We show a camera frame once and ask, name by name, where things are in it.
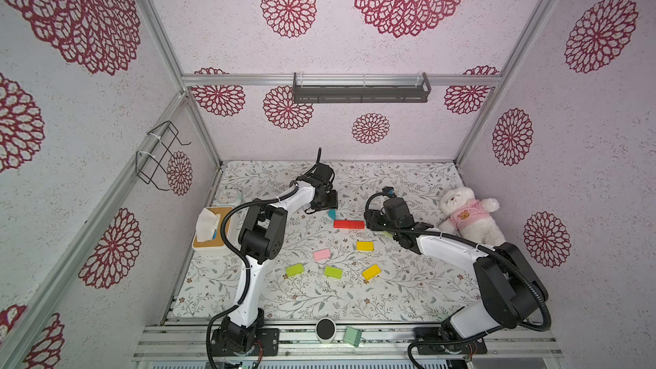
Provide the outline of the yellow rectangular block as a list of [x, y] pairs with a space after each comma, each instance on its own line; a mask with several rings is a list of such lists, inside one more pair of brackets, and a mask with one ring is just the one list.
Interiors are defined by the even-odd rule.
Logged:
[[372, 251], [374, 251], [375, 247], [374, 247], [373, 242], [362, 242], [362, 241], [360, 241], [360, 242], [356, 243], [356, 249], [358, 251], [362, 251], [362, 252], [372, 252]]

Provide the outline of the red block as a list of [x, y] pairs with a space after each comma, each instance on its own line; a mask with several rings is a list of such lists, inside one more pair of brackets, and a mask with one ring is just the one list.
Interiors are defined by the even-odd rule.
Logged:
[[348, 220], [335, 220], [333, 226], [336, 229], [350, 229], [350, 222]]
[[366, 228], [366, 223], [362, 220], [350, 220], [348, 228], [351, 230], [363, 230]]

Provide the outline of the pink block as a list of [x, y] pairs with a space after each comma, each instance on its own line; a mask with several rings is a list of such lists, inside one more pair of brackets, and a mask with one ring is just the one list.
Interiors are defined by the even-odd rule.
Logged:
[[314, 251], [313, 258], [315, 261], [325, 261], [331, 258], [331, 251], [329, 249], [321, 249]]

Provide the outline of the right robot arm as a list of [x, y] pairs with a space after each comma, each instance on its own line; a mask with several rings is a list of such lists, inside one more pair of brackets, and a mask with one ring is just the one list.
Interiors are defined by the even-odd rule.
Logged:
[[392, 187], [367, 198], [364, 219], [367, 229], [389, 232], [403, 249], [445, 261], [476, 278], [478, 301], [440, 322], [437, 335], [417, 338], [408, 345], [408, 358], [414, 367], [421, 365], [413, 351], [422, 347], [456, 353], [468, 345], [476, 347], [486, 336], [502, 329], [551, 329], [548, 291], [516, 245], [479, 244], [442, 227], [435, 229], [417, 222]]

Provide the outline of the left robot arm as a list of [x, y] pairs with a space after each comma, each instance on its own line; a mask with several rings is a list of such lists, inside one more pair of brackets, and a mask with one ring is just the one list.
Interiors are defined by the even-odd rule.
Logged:
[[258, 307], [264, 280], [285, 242], [288, 216], [301, 208], [308, 215], [337, 209], [334, 170], [320, 161], [290, 181], [278, 196], [255, 199], [232, 209], [220, 222], [225, 247], [242, 261], [237, 294], [232, 307], [210, 318], [206, 331], [208, 365], [217, 367], [213, 352], [246, 354], [258, 343], [256, 331], [264, 326]]

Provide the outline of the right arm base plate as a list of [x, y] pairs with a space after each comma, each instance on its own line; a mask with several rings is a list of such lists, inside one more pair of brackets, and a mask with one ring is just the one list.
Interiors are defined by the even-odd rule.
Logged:
[[461, 339], [439, 326], [415, 327], [414, 346], [420, 355], [485, 355], [488, 348], [483, 339], [463, 343]]

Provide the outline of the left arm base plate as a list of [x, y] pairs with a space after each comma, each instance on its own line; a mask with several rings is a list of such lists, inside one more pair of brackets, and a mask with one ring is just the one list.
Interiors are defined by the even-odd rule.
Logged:
[[249, 330], [217, 329], [210, 340], [213, 357], [278, 355], [280, 330], [278, 328], [251, 328]]

